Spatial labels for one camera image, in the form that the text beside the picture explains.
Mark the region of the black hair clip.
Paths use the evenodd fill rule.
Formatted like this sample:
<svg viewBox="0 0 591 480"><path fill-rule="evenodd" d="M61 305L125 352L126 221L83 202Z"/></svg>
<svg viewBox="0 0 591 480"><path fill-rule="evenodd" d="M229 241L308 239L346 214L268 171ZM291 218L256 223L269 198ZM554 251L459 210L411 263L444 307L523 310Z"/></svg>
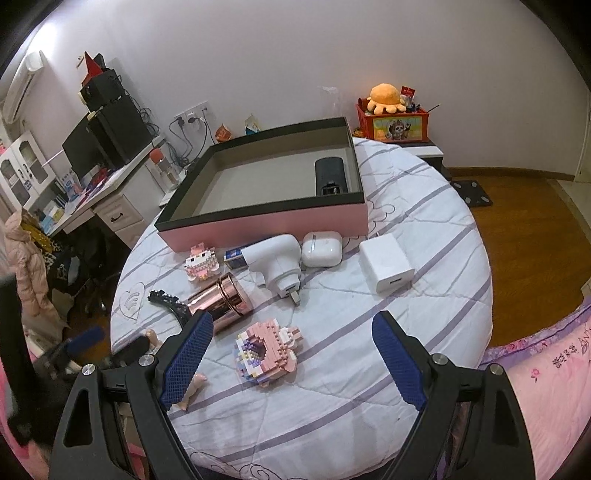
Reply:
<svg viewBox="0 0 591 480"><path fill-rule="evenodd" d="M192 317L187 305L180 302L176 296L169 295L163 290L150 291L147 300L151 304L167 309L178 321L181 327L184 327Z"/></svg>

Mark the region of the pink doll figurine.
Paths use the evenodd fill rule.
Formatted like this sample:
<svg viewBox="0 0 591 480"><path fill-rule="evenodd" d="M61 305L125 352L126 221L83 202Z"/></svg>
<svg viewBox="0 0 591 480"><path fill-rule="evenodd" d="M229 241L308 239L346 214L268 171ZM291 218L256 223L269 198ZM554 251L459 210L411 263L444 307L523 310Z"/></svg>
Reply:
<svg viewBox="0 0 591 480"><path fill-rule="evenodd" d="M197 369L211 343L211 328L197 327L165 341L151 329L146 330L144 336L150 344L149 353L158 360L155 376L158 400L165 411L173 405L185 411L190 398L207 380Z"/></svg>

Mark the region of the rose gold cylinder jar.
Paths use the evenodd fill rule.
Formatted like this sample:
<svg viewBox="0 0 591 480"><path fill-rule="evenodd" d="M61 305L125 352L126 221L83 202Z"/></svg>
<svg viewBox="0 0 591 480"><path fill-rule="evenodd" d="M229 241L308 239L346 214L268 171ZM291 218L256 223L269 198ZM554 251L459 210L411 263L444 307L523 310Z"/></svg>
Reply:
<svg viewBox="0 0 591 480"><path fill-rule="evenodd" d="M252 301L232 273L209 283L187 300L191 314L206 311L213 319L213 333L231 327L252 313Z"/></svg>

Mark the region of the pink purple block figure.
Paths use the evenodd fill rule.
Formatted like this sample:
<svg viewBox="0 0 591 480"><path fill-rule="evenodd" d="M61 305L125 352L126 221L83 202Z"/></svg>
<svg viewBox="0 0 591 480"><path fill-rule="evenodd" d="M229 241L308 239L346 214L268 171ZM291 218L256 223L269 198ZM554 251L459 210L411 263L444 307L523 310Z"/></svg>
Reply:
<svg viewBox="0 0 591 480"><path fill-rule="evenodd" d="M266 387L297 371L297 347L303 340L297 327L283 327L276 319L256 322L235 339L235 364L246 382Z"/></svg>

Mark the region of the white square charger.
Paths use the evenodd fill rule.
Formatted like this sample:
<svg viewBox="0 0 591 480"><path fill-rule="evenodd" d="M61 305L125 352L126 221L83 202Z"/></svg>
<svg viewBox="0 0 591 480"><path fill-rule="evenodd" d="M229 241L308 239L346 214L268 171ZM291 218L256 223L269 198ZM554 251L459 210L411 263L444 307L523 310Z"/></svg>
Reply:
<svg viewBox="0 0 591 480"><path fill-rule="evenodd" d="M377 294L399 290L415 275L414 267L393 234L363 241L360 256L370 289Z"/></svg>

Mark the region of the pink white block cat figure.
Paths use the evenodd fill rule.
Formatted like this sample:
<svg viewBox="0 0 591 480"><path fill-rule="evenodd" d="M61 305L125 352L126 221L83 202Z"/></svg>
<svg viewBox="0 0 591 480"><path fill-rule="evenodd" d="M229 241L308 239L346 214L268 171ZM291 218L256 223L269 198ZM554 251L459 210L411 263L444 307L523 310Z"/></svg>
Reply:
<svg viewBox="0 0 591 480"><path fill-rule="evenodd" d="M212 248L199 243L190 249L190 256L184 261L184 271L190 282L205 281L221 272L221 266Z"/></svg>

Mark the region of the blue rectangular small box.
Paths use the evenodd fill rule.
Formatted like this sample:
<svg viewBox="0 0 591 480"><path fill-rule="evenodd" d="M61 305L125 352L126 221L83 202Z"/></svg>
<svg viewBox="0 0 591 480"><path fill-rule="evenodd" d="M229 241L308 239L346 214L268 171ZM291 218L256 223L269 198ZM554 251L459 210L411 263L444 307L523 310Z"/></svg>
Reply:
<svg viewBox="0 0 591 480"><path fill-rule="evenodd" d="M253 245L232 248L225 251L223 262L230 270L242 270L249 267L254 252L256 248Z"/></svg>

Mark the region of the white earbuds case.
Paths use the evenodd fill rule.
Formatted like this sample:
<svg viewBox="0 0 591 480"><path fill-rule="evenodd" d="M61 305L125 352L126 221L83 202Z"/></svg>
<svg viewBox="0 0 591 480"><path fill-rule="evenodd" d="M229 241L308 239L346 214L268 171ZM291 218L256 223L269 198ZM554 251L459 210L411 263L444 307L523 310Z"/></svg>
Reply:
<svg viewBox="0 0 591 480"><path fill-rule="evenodd" d="M342 262L342 236L335 231L310 232L301 243L301 262L308 268L331 268Z"/></svg>

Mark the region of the white travel plug adapter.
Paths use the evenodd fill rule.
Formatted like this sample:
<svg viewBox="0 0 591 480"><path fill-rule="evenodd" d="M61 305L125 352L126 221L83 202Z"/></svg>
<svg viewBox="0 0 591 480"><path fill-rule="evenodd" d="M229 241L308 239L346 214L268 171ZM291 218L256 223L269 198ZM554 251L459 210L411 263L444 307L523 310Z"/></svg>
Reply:
<svg viewBox="0 0 591 480"><path fill-rule="evenodd" d="M301 246L293 235L283 234L242 249L249 270L263 276L264 286L280 298L301 303Z"/></svg>

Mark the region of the white striped quilt cover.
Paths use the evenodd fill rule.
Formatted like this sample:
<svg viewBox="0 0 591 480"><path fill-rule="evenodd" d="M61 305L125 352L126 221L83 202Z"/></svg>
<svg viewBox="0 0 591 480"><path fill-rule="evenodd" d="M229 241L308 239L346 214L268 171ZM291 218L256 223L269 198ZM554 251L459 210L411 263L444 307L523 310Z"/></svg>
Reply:
<svg viewBox="0 0 591 480"><path fill-rule="evenodd" d="M199 366L206 384L187 410L169 413L194 465L238 479L349 479L391 460L417 412L374 345L370 326L381 311L428 350L461 366L480 363L493 330L493 287L469 208L439 172L404 149L358 140L356 157L370 233L397 238L412 282L375 293L355 238L335 268L304 271L298 303L240 272L252 322L274 319L301 330L297 371L266 387L249 384L233 357L245 322L216 335Z"/></svg>

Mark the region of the pink printed bedsheet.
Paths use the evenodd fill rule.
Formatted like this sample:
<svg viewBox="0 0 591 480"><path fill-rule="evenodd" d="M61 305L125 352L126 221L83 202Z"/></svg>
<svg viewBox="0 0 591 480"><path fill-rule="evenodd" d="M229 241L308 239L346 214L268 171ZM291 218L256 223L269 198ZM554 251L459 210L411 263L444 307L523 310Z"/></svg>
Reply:
<svg viewBox="0 0 591 480"><path fill-rule="evenodd" d="M482 369L507 372L527 426L538 479L567 459L590 420L590 299L556 324L488 349Z"/></svg>

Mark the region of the white desk with drawers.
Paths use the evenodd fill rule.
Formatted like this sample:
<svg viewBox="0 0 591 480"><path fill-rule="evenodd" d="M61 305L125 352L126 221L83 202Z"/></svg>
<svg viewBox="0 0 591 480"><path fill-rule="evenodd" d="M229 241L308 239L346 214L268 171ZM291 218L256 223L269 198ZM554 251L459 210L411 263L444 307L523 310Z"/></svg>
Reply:
<svg viewBox="0 0 591 480"><path fill-rule="evenodd" d="M97 187L88 199L69 202L63 217L48 235L53 237L62 231L70 234L97 217L132 249L160 212L160 202L165 196L165 184L149 158L149 153L164 143L163 135L156 136L132 161Z"/></svg>

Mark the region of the white glass door cabinet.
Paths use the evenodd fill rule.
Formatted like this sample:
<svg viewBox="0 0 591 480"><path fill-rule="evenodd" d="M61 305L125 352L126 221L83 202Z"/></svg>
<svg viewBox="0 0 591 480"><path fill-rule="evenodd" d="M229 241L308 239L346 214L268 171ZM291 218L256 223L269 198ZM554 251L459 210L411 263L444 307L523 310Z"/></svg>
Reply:
<svg viewBox="0 0 591 480"><path fill-rule="evenodd" d="M30 131L1 155L1 189L16 210L32 207L55 179Z"/></svg>

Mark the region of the clear bottle red cap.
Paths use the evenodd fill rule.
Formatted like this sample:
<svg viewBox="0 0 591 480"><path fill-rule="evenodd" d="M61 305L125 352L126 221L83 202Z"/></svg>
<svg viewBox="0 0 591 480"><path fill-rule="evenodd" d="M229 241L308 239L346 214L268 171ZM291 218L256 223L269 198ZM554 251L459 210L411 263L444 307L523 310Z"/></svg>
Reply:
<svg viewBox="0 0 591 480"><path fill-rule="evenodd" d="M153 148L149 152L149 158L154 164L154 168L158 171L166 190L176 188L179 183L178 176L162 150L160 148Z"/></svg>

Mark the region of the black computer monitor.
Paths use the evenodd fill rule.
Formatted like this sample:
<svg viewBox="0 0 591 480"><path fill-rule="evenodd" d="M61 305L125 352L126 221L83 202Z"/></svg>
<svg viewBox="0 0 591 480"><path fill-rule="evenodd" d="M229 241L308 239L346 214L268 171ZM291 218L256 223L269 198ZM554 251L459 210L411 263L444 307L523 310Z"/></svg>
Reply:
<svg viewBox="0 0 591 480"><path fill-rule="evenodd" d="M78 179L85 182L85 177L96 173L106 166L106 160L99 149L98 142L88 127L84 116L74 127L62 144L62 149Z"/></svg>

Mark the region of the pink and black storage box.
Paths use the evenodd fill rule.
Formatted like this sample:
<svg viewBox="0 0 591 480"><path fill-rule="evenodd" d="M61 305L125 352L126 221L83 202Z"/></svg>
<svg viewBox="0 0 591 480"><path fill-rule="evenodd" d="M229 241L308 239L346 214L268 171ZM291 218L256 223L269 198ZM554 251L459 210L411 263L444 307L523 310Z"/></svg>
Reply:
<svg viewBox="0 0 591 480"><path fill-rule="evenodd" d="M341 157L349 192L315 195L315 161ZM346 118L308 121L208 148L155 222L176 252L198 243L232 247L314 231L369 231L360 163Z"/></svg>

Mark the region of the red toy crate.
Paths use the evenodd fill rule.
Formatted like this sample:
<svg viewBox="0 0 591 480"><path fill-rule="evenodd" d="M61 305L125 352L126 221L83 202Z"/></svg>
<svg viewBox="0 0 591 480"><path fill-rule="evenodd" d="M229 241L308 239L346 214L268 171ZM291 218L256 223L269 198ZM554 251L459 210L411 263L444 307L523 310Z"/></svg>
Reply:
<svg viewBox="0 0 591 480"><path fill-rule="evenodd" d="M384 143L425 143L428 138L429 112L419 108L414 112L379 114L370 113L369 101L360 98L356 104L363 137Z"/></svg>

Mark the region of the orange snack bag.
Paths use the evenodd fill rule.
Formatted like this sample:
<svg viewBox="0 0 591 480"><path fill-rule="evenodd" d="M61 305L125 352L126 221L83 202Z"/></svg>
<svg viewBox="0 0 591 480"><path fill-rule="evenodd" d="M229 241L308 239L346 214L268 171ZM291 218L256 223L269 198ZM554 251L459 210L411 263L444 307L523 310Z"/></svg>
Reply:
<svg viewBox="0 0 591 480"><path fill-rule="evenodd" d="M228 142L232 139L232 133L224 124L221 124L215 131L215 140L218 143Z"/></svg>

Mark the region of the small black box on top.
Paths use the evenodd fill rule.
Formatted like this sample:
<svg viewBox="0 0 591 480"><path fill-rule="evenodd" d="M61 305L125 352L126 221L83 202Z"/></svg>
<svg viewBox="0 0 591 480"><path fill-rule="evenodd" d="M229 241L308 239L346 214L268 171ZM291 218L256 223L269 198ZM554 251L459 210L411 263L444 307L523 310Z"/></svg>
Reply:
<svg viewBox="0 0 591 480"><path fill-rule="evenodd" d="M92 77L80 90L84 104L91 112L113 103L123 94L124 88L112 69Z"/></svg>

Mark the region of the blue white snack bag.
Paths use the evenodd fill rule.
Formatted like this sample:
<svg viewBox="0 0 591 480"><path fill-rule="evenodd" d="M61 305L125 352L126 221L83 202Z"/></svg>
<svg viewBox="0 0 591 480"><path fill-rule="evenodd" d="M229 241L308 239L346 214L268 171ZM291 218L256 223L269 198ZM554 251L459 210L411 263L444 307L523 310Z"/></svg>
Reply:
<svg viewBox="0 0 591 480"><path fill-rule="evenodd" d="M256 120L256 117L250 114L249 117L245 119L245 134L253 135L259 133L259 131L259 122Z"/></svg>

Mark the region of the orange octopus plush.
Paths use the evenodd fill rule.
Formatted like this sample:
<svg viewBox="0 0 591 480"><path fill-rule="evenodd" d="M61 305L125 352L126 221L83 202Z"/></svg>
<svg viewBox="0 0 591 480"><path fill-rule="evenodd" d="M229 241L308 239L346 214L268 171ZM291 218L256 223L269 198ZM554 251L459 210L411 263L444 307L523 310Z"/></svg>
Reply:
<svg viewBox="0 0 591 480"><path fill-rule="evenodd" d="M399 90L392 84L381 83L370 91L367 110L374 115L405 113L407 107L401 101Z"/></svg>

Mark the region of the white air conditioner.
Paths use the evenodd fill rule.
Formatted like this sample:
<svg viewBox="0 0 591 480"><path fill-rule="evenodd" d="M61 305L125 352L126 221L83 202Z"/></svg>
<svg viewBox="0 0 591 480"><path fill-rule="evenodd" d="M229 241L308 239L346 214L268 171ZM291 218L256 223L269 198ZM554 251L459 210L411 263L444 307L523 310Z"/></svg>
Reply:
<svg viewBox="0 0 591 480"><path fill-rule="evenodd" d="M41 51L34 51L23 58L4 100L2 116L5 123L14 124L19 119L25 100L44 66Z"/></svg>

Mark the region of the white wall power strip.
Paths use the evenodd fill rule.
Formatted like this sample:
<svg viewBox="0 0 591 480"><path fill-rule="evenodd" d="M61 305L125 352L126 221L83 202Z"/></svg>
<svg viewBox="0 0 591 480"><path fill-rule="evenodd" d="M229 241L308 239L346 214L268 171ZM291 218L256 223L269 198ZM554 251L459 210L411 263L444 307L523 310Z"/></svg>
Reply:
<svg viewBox="0 0 591 480"><path fill-rule="evenodd" d="M204 123L207 113L209 112L209 102L200 102L197 105L190 107L183 112L176 115L186 123L194 123L195 121Z"/></svg>

